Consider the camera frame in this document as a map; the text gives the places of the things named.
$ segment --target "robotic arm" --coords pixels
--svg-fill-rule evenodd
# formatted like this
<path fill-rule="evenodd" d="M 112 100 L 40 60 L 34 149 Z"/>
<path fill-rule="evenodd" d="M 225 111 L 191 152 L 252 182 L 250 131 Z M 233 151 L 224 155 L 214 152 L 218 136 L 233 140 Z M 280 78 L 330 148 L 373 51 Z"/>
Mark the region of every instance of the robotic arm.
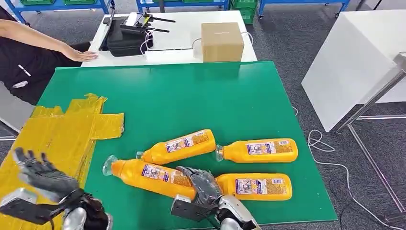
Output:
<path fill-rule="evenodd" d="M 113 218 L 104 211 L 101 201 L 79 188 L 74 178 L 56 169 L 44 153 L 42 161 L 38 161 L 32 151 L 25 155 L 22 148 L 17 148 L 13 157 L 21 169 L 19 178 L 57 204 L 36 204 L 35 193 L 19 188 L 3 198 L 0 213 L 39 225 L 50 222 L 54 228 L 52 219 L 65 212 L 62 230 L 112 229 Z M 261 229 L 238 199 L 222 194 L 210 172 L 181 166 L 177 169 L 190 178 L 197 195 L 193 202 L 177 195 L 171 214 L 195 221 L 210 220 L 209 216 L 214 215 L 219 230 Z"/>
<path fill-rule="evenodd" d="M 223 195 L 210 172 L 193 168 L 177 167 L 188 176 L 196 189 L 193 202 L 188 197 L 177 195 L 172 203 L 171 214 L 200 221 L 213 215 L 220 230 L 260 230 L 248 209 L 232 195 Z"/>
<path fill-rule="evenodd" d="M 63 230 L 110 230 L 112 217 L 104 212 L 101 202 L 91 194 L 79 188 L 78 182 L 56 169 L 44 153 L 42 161 L 28 156 L 22 148 L 17 148 L 13 158 L 19 165 L 19 178 L 57 205 L 36 204 L 37 195 L 25 188 L 19 188 L 8 194 L 0 203 L 0 212 L 31 223 L 43 225 L 62 212 Z"/>

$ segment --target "gray carpet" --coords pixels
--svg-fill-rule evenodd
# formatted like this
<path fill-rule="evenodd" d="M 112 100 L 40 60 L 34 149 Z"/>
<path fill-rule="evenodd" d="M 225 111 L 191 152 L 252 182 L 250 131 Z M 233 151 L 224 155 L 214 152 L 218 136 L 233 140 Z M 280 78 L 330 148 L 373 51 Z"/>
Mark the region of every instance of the gray carpet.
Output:
<path fill-rule="evenodd" d="M 118 13 L 136 11 L 133 0 L 117 1 Z M 348 10 L 354 10 L 359 0 L 353 0 Z M 247 25 L 254 37 L 254 50 L 259 60 L 273 60 L 292 102 L 298 108 L 297 116 L 304 135 L 312 129 L 323 130 L 303 88 L 301 81 L 315 58 L 319 48 L 335 22 L 334 14 L 339 5 L 302 4 L 267 5 L 264 18 L 255 18 L 253 25 Z M 217 7 L 166 8 L 167 12 L 215 11 Z M 102 18 L 102 11 L 68 11 L 42 14 L 24 13 L 32 27 L 57 39 L 73 44 L 89 41 L 96 32 Z M 404 103 L 386 103 L 375 106 L 370 114 L 400 114 L 406 112 Z M 354 127 L 359 131 L 365 145 L 379 162 L 390 184 L 406 204 L 406 157 L 404 121 L 357 121 Z M 313 150 L 319 161 L 336 162 L 347 165 L 350 171 L 350 184 L 354 197 L 373 213 L 384 215 L 396 213 L 397 209 L 390 196 L 375 175 L 372 167 L 363 156 L 358 144 L 348 130 L 342 134 L 323 132 L 323 141 L 336 151 L 324 153 Z M 4 156 L 9 143 L 0 143 L 0 154 Z M 318 165 L 327 191 L 340 221 L 289 225 L 272 225 L 264 229 L 287 230 L 374 230 L 386 229 L 374 221 L 359 206 L 351 202 L 345 183 L 345 170 L 336 166 Z"/>

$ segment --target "green tabletop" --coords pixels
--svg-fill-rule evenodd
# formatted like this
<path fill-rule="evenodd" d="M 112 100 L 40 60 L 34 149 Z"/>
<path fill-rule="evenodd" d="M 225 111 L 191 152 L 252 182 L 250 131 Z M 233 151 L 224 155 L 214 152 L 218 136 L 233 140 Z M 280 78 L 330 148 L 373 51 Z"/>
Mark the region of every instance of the green tabletop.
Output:
<path fill-rule="evenodd" d="M 87 93 L 108 98 L 103 113 L 124 112 L 121 138 L 98 140 L 86 191 L 103 201 L 114 230 L 207 228 L 172 216 L 172 198 L 103 176 L 114 154 L 135 157 L 155 143 L 211 129 L 221 145 L 237 140 L 292 138 L 299 149 L 292 163 L 216 162 L 214 153 L 168 164 L 224 173 L 284 173 L 293 184 L 288 201 L 243 201 L 259 224 L 336 220 L 330 198 L 273 62 L 204 63 L 133 67 L 57 69 L 39 105 L 60 105 Z"/>

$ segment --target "yellow cardboard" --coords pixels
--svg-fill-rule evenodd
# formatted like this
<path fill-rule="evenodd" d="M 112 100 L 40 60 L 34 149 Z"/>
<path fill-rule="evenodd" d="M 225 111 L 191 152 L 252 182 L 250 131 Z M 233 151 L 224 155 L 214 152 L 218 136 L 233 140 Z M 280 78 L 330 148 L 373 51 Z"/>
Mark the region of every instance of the yellow cardboard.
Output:
<path fill-rule="evenodd" d="M 38 158 L 41 152 L 45 152 L 59 170 L 75 177 L 80 187 L 84 187 L 95 140 L 118 138 L 124 129 L 124 113 L 101 114 L 107 98 L 91 93 L 86 96 L 86 99 L 72 99 L 65 114 L 59 106 L 37 106 L 34 109 L 0 166 L 0 197 L 19 187 L 35 191 L 17 177 L 20 170 L 11 155 L 16 147 L 33 150 Z M 37 203 L 51 204 L 40 195 Z M 56 217 L 54 223 L 56 230 L 61 229 L 62 215 Z M 0 214 L 0 226 L 7 230 L 49 230 L 51 227 L 50 224 L 38 226 L 3 214 Z"/>

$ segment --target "bottle cap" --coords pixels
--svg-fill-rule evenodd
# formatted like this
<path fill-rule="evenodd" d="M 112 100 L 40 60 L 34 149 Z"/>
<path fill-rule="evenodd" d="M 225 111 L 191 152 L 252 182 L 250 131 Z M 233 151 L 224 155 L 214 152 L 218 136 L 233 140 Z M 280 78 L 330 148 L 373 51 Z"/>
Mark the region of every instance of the bottle cap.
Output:
<path fill-rule="evenodd" d="M 104 162 L 103 169 L 102 169 L 103 175 L 105 175 L 105 176 L 112 175 L 112 173 L 113 173 L 112 172 L 112 163 L 115 161 L 118 161 L 118 158 L 115 157 L 114 155 L 111 155 L 109 158 L 107 158 L 106 162 Z"/>
<path fill-rule="evenodd" d="M 137 151 L 135 158 L 136 159 L 141 159 L 143 154 L 144 154 L 144 151 Z"/>
<path fill-rule="evenodd" d="M 217 161 L 224 160 L 223 146 L 221 145 L 216 145 L 216 160 Z"/>

